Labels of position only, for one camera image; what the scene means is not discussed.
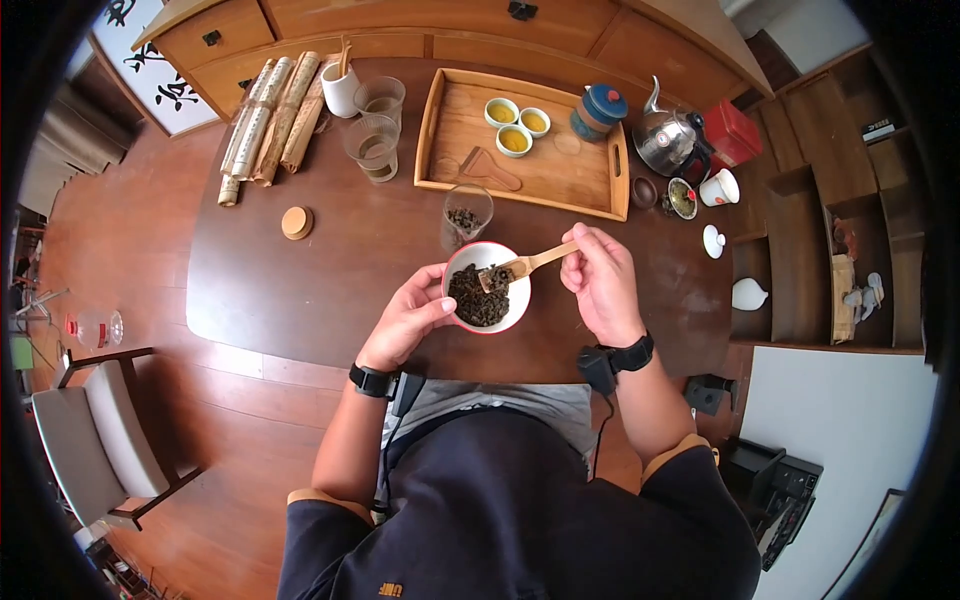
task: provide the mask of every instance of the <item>wooden tea tray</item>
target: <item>wooden tea tray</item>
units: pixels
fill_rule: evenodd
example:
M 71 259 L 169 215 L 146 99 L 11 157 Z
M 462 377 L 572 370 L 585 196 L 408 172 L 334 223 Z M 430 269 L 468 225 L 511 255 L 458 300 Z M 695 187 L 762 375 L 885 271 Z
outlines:
M 504 156 L 496 149 L 496 129 L 484 119 L 491 98 L 508 98 L 521 110 L 543 110 L 550 117 L 550 131 L 535 139 L 525 156 Z M 579 102 L 579 96 L 545 85 L 437 69 L 420 124 L 414 185 L 448 190 L 459 183 L 477 183 L 497 198 L 626 221 L 630 173 L 623 126 L 617 124 L 603 142 L 580 139 L 569 124 Z M 518 177 L 520 189 L 511 192 L 490 178 L 460 175 L 460 165 L 474 146 L 486 149 L 497 166 Z

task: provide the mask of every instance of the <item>gray shorts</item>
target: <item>gray shorts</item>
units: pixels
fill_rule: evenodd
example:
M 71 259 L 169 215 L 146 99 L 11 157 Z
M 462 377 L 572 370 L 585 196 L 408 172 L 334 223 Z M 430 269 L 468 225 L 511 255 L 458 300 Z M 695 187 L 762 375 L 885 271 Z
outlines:
M 597 436 L 590 428 L 590 386 L 586 383 L 511 385 L 427 379 L 394 440 L 436 417 L 481 406 L 506 406 L 536 417 L 564 436 L 589 467 Z M 381 450 L 396 427 L 397 417 L 391 414 L 392 408 L 391 402 L 383 421 Z

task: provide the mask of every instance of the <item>small clay cup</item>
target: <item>small clay cup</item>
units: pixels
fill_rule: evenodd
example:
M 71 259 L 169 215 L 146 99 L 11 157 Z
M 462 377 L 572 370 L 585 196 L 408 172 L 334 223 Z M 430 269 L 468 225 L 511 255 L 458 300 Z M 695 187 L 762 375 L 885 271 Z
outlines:
M 640 210 L 649 210 L 657 205 L 657 187 L 643 176 L 634 177 L 630 181 L 630 199 Z

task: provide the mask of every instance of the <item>blue tea canister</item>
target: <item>blue tea canister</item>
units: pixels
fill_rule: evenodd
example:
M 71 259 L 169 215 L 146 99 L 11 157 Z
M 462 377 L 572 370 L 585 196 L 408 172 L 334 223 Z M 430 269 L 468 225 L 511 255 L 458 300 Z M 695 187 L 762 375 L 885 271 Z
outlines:
M 570 113 L 570 127 L 586 141 L 598 142 L 625 116 L 627 101 L 620 92 L 606 84 L 591 85 Z

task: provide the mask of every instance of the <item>dark wooden table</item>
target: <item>dark wooden table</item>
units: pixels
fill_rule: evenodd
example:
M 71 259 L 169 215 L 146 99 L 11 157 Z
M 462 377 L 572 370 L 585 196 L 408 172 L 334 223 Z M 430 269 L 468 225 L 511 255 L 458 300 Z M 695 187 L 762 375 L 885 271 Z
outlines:
M 214 157 L 190 253 L 186 317 L 191 331 L 231 346 L 320 365 L 348 367 L 394 290 L 422 265 L 443 262 L 444 193 L 413 186 L 413 156 L 430 82 L 441 66 L 491 69 L 449 60 L 368 59 L 354 63 L 363 80 L 398 77 L 407 87 L 399 172 L 372 184 L 344 153 L 332 131 L 314 138 L 300 171 L 275 184 L 244 183 L 240 204 L 216 203 L 223 147 Z M 549 81 L 540 84 L 562 87 Z M 631 151 L 631 173 L 650 175 Z M 656 178 L 659 187 L 665 180 Z M 316 226 L 290 241 L 280 219 L 308 206 Z M 731 331 L 731 252 L 719 260 L 703 249 L 703 228 L 727 225 L 724 208 L 700 206 L 696 219 L 667 217 L 659 208 L 632 206 L 626 223 L 509 200 L 494 199 L 486 239 L 520 255 L 560 243 L 577 221 L 600 227 L 633 253 L 640 312 L 671 376 L 719 369 Z M 577 350 L 595 344 L 575 297 L 563 288 L 560 263 L 532 275 L 533 296 L 523 319 L 493 336 L 457 326 L 431 333 L 415 357 L 432 377 L 487 382 L 571 382 Z

